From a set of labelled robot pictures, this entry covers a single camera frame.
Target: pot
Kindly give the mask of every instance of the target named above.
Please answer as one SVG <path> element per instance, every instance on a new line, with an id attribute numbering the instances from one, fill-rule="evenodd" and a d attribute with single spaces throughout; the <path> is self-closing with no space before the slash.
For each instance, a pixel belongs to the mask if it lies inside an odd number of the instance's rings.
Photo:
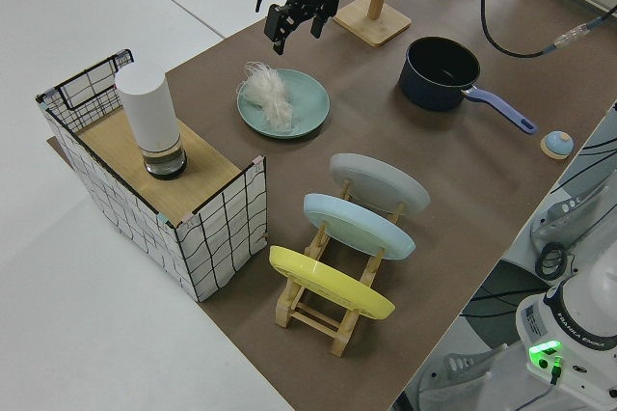
<path id="1" fill-rule="evenodd" d="M 426 37 L 407 49 L 399 86 L 414 104 L 433 111 L 450 110 L 466 98 L 496 109 L 518 129 L 533 134 L 537 127 L 501 97 L 473 86 L 480 76 L 475 56 L 456 41 Z"/>

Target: table surface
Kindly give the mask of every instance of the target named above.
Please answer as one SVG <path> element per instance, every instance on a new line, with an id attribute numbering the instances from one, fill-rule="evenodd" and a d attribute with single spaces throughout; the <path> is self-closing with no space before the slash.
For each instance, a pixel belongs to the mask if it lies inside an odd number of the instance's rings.
<path id="1" fill-rule="evenodd" d="M 382 264 L 374 287 L 395 305 L 386 320 L 363 319 L 342 359 L 330 339 L 292 322 L 274 323 L 284 279 L 257 255 L 227 287 L 201 304 L 226 335 L 296 409 L 387 409 L 461 312 L 549 191 L 566 163 L 546 157 L 541 137 L 555 129 L 583 141 L 614 99 L 606 85 L 617 65 L 609 24 L 589 41 L 525 61 L 493 50 L 478 26 L 478 0 L 387 0 L 413 21 L 410 30 L 371 48 L 330 23 L 322 38 L 308 25 L 291 35 L 283 56 L 262 23 L 169 72 L 176 113 L 236 164 L 268 161 L 270 244 L 302 251 L 315 229 L 302 212 L 309 192 L 336 194 L 328 163 L 337 152 L 386 161 L 428 190 L 432 204 L 399 225 L 416 241 L 405 261 Z M 592 16 L 573 0 L 488 0 L 504 45 L 534 50 Z M 521 36 L 521 30 L 534 30 Z M 478 57 L 481 88 L 502 96 L 539 126 L 522 134 L 483 104 L 464 101 L 429 112 L 397 87 L 407 45 L 437 35 Z M 307 138 L 282 141 L 245 125 L 235 107 L 244 66 L 261 61 L 303 71 L 329 93 L 331 112 Z M 324 261 L 360 274 L 364 259 L 340 245 Z"/>
<path id="2" fill-rule="evenodd" d="M 481 36 L 478 0 L 392 0 L 413 24 L 382 49 L 330 23 L 320 41 L 307 27 L 296 32 L 279 58 L 257 26 L 232 37 L 230 47 L 178 67 L 262 18 L 270 1 L 278 0 L 266 0 L 255 14 L 255 0 L 0 0 L 0 141 L 11 147 L 0 153 L 3 409 L 289 409 L 278 392 L 300 410 L 385 409 L 563 169 L 539 154 L 538 137 L 525 138 L 486 107 L 465 102 L 438 123 L 419 114 L 395 87 L 406 44 L 432 34 L 465 43 L 483 64 L 479 84 L 542 122 L 544 132 L 569 130 L 581 143 L 614 99 L 612 25 L 546 59 L 514 61 Z M 543 47 L 590 16 L 571 0 L 489 0 L 496 37 L 519 50 Z M 51 131 L 34 96 L 125 47 L 137 59 L 177 68 L 170 79 L 179 103 L 201 104 L 186 121 L 236 164 L 256 152 L 268 155 L 269 187 L 289 189 L 270 196 L 273 244 L 306 245 L 313 230 L 302 196 L 335 193 L 327 164 L 336 151 L 376 156 L 427 187 L 433 204 L 401 221 L 416 253 L 401 265 L 384 264 L 376 281 L 397 304 L 394 317 L 361 322 L 337 359 L 320 334 L 276 328 L 282 278 L 265 253 L 201 310 L 116 233 L 46 145 Z M 235 88 L 249 59 L 299 69 L 325 84 L 333 106 L 318 133 L 276 142 L 242 123 Z M 379 84 L 363 83 L 372 72 Z M 228 125 L 217 125 L 223 120 Z M 429 139 L 431 149 L 420 139 Z M 473 184 L 478 164 L 492 180 Z M 525 171 L 526 178 L 518 176 Z M 448 246 L 457 239 L 452 261 Z M 345 257 L 333 247 L 329 258 L 363 264 Z M 448 292 L 458 299 L 446 299 Z M 304 353 L 290 358 L 300 345 Z"/>

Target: white fluffy object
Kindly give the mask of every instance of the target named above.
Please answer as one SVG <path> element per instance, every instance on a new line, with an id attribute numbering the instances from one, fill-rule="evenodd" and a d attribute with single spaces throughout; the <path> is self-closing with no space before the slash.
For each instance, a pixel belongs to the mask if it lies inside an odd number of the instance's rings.
<path id="1" fill-rule="evenodd" d="M 242 85 L 244 98 L 261 107 L 265 120 L 278 132 L 291 131 L 293 108 L 279 73 L 261 62 L 249 62 L 247 80 Z"/>

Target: green indicator light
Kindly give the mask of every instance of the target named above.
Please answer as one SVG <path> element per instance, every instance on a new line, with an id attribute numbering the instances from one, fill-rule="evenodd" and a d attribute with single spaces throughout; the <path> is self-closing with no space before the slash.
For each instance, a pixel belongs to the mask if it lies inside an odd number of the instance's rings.
<path id="1" fill-rule="evenodd" d="M 561 342 L 558 341 L 548 341 L 538 345 L 533 345 L 529 348 L 529 359 L 531 360 L 531 363 L 538 366 L 544 353 L 552 354 L 560 349 Z"/>
<path id="2" fill-rule="evenodd" d="M 558 341 L 548 341 L 545 343 L 540 343 L 539 345 L 533 345 L 529 348 L 529 353 L 542 353 L 547 350 L 559 350 L 561 349 L 561 342 Z"/>

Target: saucepan handle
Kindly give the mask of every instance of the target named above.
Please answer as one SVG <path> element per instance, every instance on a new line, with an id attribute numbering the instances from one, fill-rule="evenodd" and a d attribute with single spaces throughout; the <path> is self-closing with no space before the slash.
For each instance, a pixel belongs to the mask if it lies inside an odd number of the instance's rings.
<path id="1" fill-rule="evenodd" d="M 468 90 L 463 90 L 465 97 L 473 102 L 484 102 L 497 110 L 502 116 L 512 122 L 518 129 L 527 133 L 533 134 L 538 130 L 538 127 L 524 117 L 518 110 L 508 104 L 501 97 L 481 90 L 472 86 Z"/>

